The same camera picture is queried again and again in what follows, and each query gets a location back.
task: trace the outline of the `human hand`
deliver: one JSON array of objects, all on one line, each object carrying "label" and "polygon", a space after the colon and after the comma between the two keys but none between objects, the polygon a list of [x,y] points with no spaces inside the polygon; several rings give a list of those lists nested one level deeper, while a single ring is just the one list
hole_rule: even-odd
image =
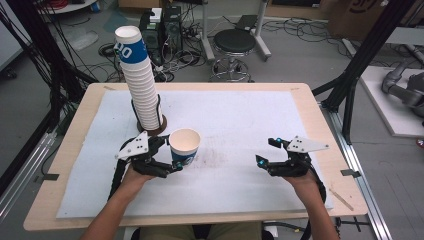
[{"label": "human hand", "polygon": [[297,196],[305,207],[308,208],[315,204],[322,204],[321,195],[316,182],[317,179],[311,171],[308,171],[308,173],[301,177],[283,178],[293,186]]},{"label": "human hand", "polygon": [[119,197],[123,198],[123,200],[131,202],[144,186],[144,183],[153,178],[155,177],[142,175],[136,172],[130,164],[128,166],[127,172],[125,173],[124,179],[121,182],[121,185],[113,196],[118,195]]}]

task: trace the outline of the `white paper sheet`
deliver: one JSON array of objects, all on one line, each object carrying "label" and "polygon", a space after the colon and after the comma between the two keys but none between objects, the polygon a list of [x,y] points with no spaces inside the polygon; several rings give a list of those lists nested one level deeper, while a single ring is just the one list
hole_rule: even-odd
[{"label": "white paper sheet", "polygon": [[[255,155],[285,161],[268,138],[307,137],[290,92],[161,91],[168,127],[193,128],[202,139],[195,160],[149,181],[125,216],[303,210],[292,187],[256,166]],[[128,91],[105,93],[72,169],[58,218],[94,217],[107,201],[122,143],[138,135]],[[315,157],[314,166],[320,174]],[[169,146],[155,159],[170,163]],[[331,199],[327,208],[332,208]]]}]

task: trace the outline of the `black round stool seat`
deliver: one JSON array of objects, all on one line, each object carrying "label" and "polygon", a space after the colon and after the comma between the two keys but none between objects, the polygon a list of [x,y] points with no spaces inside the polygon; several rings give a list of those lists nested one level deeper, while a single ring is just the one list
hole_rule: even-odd
[{"label": "black round stool seat", "polygon": [[217,33],[213,40],[219,49],[229,53],[249,52],[256,43],[250,33],[238,29],[223,30]]}]

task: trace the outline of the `blue printed text on cup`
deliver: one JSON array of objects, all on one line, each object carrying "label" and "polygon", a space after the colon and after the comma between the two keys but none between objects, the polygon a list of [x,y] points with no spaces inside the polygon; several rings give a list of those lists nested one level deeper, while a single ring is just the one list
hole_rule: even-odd
[{"label": "blue printed text on cup", "polygon": [[143,40],[131,44],[117,42],[115,50],[118,51],[119,58],[127,64],[140,63],[147,58],[147,49]]},{"label": "blue printed text on cup", "polygon": [[171,150],[172,160],[176,162],[182,162],[183,165],[190,165],[194,159],[194,156],[196,156],[196,153],[197,151],[189,155],[179,155],[178,153],[175,153]]}]

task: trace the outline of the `forearm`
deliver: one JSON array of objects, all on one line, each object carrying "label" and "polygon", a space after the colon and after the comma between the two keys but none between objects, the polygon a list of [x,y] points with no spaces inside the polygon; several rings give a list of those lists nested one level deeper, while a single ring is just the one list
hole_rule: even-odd
[{"label": "forearm", "polygon": [[91,222],[81,240],[112,240],[114,238],[125,209],[132,200],[122,197],[118,191]]},{"label": "forearm", "polygon": [[338,240],[339,237],[334,228],[334,224],[328,215],[327,209],[322,202],[317,202],[306,206],[309,221],[311,223],[312,238],[314,240]]}]

